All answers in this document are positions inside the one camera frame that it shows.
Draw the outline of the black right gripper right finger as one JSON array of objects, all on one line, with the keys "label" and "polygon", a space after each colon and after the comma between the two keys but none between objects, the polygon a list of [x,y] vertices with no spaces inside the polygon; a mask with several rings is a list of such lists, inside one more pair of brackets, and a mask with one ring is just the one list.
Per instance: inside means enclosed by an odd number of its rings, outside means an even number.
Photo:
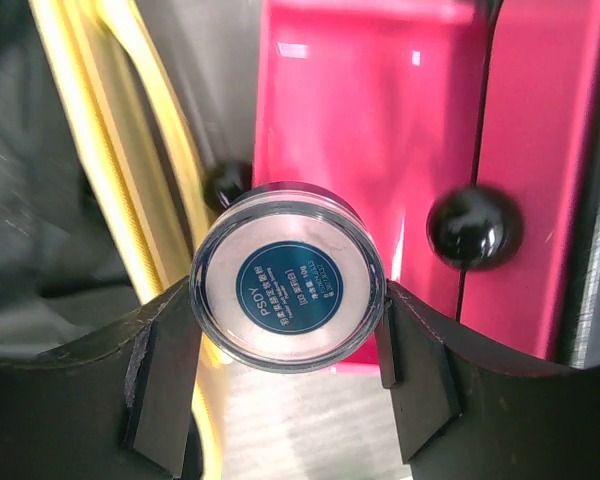
[{"label": "black right gripper right finger", "polygon": [[541,360],[390,283],[377,330],[416,479],[600,479],[600,365]]}]

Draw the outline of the pink drawer tray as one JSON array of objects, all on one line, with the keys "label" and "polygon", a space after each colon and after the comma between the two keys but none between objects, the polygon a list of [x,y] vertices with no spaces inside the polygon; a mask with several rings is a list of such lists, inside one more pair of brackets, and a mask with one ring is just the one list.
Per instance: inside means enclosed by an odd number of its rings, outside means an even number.
[{"label": "pink drawer tray", "polygon": [[[364,222],[386,280],[454,317],[460,273],[431,246],[434,204],[471,177],[488,15],[475,1],[267,1],[255,189],[302,182]],[[371,335],[332,366],[376,365]]]}]

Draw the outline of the dark blue round jar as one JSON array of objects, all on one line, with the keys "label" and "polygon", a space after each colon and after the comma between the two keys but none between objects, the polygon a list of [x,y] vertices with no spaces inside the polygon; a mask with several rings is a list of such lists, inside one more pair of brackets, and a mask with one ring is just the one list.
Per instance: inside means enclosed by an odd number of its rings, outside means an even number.
[{"label": "dark blue round jar", "polygon": [[360,349],[383,315],[387,280],[364,222],[336,194],[262,185],[211,226],[190,303],[206,336],[262,371],[322,370]]}]

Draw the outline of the yellow hard-shell suitcase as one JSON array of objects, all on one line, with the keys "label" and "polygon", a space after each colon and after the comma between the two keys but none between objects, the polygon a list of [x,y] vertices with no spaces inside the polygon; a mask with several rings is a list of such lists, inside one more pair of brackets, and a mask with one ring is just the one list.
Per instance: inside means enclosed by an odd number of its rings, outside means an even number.
[{"label": "yellow hard-shell suitcase", "polygon": [[[197,152],[133,1],[0,1],[0,359],[30,359],[182,279],[206,231]],[[222,470],[201,333],[192,413]]]}]

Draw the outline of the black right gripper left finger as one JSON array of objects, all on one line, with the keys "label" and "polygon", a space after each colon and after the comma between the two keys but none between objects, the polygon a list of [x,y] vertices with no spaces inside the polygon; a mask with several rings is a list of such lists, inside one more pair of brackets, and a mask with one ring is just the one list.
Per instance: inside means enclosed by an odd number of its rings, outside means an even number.
[{"label": "black right gripper left finger", "polygon": [[0,479],[199,479],[201,330],[182,279],[30,359],[0,359]]}]

